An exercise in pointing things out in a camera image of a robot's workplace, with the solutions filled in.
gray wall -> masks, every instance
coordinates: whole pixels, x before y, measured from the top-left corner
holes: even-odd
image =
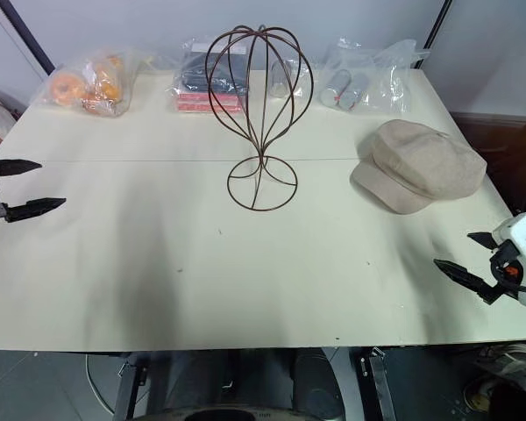
[[[454,0],[423,70],[450,111],[526,116],[526,0]]]
[[[283,25],[313,61],[341,36],[368,46],[422,45],[442,0],[12,0],[54,64],[98,46],[164,48],[235,25]]]
[[[0,99],[14,109],[24,109],[44,78],[0,22]]]

metal wig stand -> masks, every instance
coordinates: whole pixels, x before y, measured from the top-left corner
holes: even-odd
[[[263,98],[262,112],[260,115],[254,116],[250,113],[249,76],[252,68],[253,51],[258,39],[260,39],[265,45],[265,94]],[[231,65],[230,53],[231,48],[233,48],[240,41],[244,41],[249,44],[249,48],[247,50],[247,67],[245,69],[245,89],[243,90],[238,89],[236,83],[238,75],[234,75],[234,69]],[[227,42],[227,44],[221,49],[223,42]],[[278,49],[285,48],[294,52],[293,58],[297,59],[295,61],[297,62],[297,65],[294,65],[294,68],[291,68],[291,66],[282,59],[281,54],[278,51]],[[215,53],[219,52],[219,54],[214,63],[212,63],[210,66],[209,57],[213,50],[215,50]],[[288,93],[284,98],[284,104],[281,106],[278,114],[269,125],[268,121],[266,121],[267,100],[269,99],[269,72],[271,71],[269,61],[274,58],[277,60],[279,69],[284,71]],[[238,119],[235,119],[221,104],[218,95],[215,95],[215,91],[212,87],[213,75],[221,60],[225,60],[228,63],[228,70],[230,72],[231,82],[234,86],[234,93],[238,96],[238,100],[241,103],[243,115],[239,114],[240,117]],[[309,72],[309,95],[307,99],[295,100],[295,91],[299,85],[302,64],[305,65],[305,68],[308,69]],[[240,206],[243,206],[244,208],[251,211],[272,211],[284,206],[290,202],[296,193],[298,188],[298,177],[296,176],[294,169],[284,160],[267,154],[267,149],[271,146],[271,144],[273,144],[273,142],[288,132],[290,127],[292,127],[292,125],[300,119],[304,112],[306,112],[311,102],[314,91],[314,77],[312,75],[308,60],[300,49],[298,40],[292,34],[292,32],[280,27],[265,28],[264,26],[261,26],[257,31],[255,31],[247,26],[236,26],[233,31],[223,33],[214,40],[214,42],[210,45],[209,51],[207,52],[204,66],[207,76],[207,83],[209,85],[210,108],[212,109],[215,117],[224,127],[233,131],[238,136],[249,140],[253,147],[255,147],[256,151],[254,156],[246,158],[236,164],[228,174],[227,187],[231,198]],[[301,105],[304,105],[302,111],[296,115],[296,108],[299,108]],[[287,112],[290,114],[288,123],[285,128],[281,130],[276,129],[275,126],[279,122],[279,118],[281,117],[283,111],[286,109],[288,109]],[[230,124],[224,121],[224,116],[222,113],[225,114],[230,120]],[[260,130],[256,130],[254,126],[255,121],[260,121],[260,126],[258,126],[258,129]],[[274,135],[271,135],[271,131],[273,129],[278,132]],[[255,180],[255,189],[252,193],[252,197],[246,199],[245,195],[241,196],[234,189],[234,182],[249,182],[251,179]],[[285,195],[286,199],[279,198],[278,203],[258,205],[258,198],[261,199],[261,195],[263,194],[263,189],[261,188],[263,183],[278,183],[282,189],[287,190]]]

floor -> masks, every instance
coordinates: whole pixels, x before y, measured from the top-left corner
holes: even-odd
[[[384,365],[398,421],[430,420],[433,414],[437,421],[488,420],[462,397],[463,385],[483,372],[459,357],[405,347],[386,352]]]
[[[356,375],[348,348],[324,348],[338,378],[345,402],[347,419],[364,420]],[[179,375],[187,353],[173,353],[175,370],[169,384]],[[108,421],[110,414],[96,400],[88,385],[82,354],[28,353],[0,351],[0,421]],[[124,360],[102,355],[89,356],[92,379],[107,404],[113,408],[117,397],[117,375]],[[135,417],[144,415],[148,383],[139,390]]]

clear plastic bag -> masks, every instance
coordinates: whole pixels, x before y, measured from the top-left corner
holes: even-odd
[[[428,54],[417,52],[413,39],[381,51],[340,39],[320,71],[317,96],[340,111],[402,114],[410,107],[409,68]]]
[[[285,71],[288,71],[288,76],[292,83],[296,78],[298,72],[298,60],[287,59],[284,60],[285,68],[281,66],[279,61],[275,61],[268,71],[268,85],[267,92],[270,96],[275,98],[286,98],[289,94],[288,78]],[[295,86],[295,99],[307,99],[311,87],[311,78],[309,77],[309,69],[305,63],[300,64],[300,74],[298,75],[298,83]]]
[[[210,38],[192,39],[183,45],[183,58],[169,92],[177,111],[212,112],[209,101],[209,84],[205,74],[205,59],[212,44]],[[210,52],[208,66],[212,69],[226,43],[214,46]],[[218,61],[211,81],[211,88],[222,105],[213,102],[216,111],[223,108],[229,113],[242,112],[241,97],[246,87],[247,49],[241,43],[230,48],[230,62],[234,80],[228,69],[227,56]]]
[[[133,50],[74,60],[54,70],[36,100],[97,116],[120,116],[129,109],[142,60],[143,54]]]

black cable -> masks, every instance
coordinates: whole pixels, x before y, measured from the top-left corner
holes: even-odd
[[[504,279],[497,278],[497,283],[500,284],[502,287],[514,292],[526,292],[526,287],[523,287],[522,285],[517,285],[509,281],[505,281]]]
[[[432,29],[430,29],[429,36],[427,37],[427,40],[424,43],[424,49],[430,48],[433,42],[435,42],[435,38],[438,35],[438,31],[440,30],[440,27],[442,26],[442,23],[444,22],[446,14],[448,13],[448,10],[450,9],[451,5],[452,0],[444,0],[444,3],[440,8],[440,12],[438,13],[437,20],[435,20],[435,24],[432,26]],[[415,68],[421,68],[422,65],[423,60],[420,60],[415,64]]]
[[[19,16],[18,11],[11,4],[10,0],[0,0],[0,10],[10,21],[19,37],[25,42],[29,51],[32,52],[35,60],[40,64],[43,70],[50,75],[54,70],[54,64],[49,60],[39,42],[33,37],[33,34],[25,24],[24,20]]]
[[[96,397],[97,401],[102,405],[102,407],[109,412],[112,416],[115,415],[115,411],[109,406],[109,404],[105,401],[102,394],[99,393],[99,390],[97,389],[96,384],[91,378],[91,373],[89,372],[89,354],[87,353],[84,358],[84,368],[86,370],[86,378],[88,379],[88,384],[91,387],[91,391],[94,393],[94,396]]]

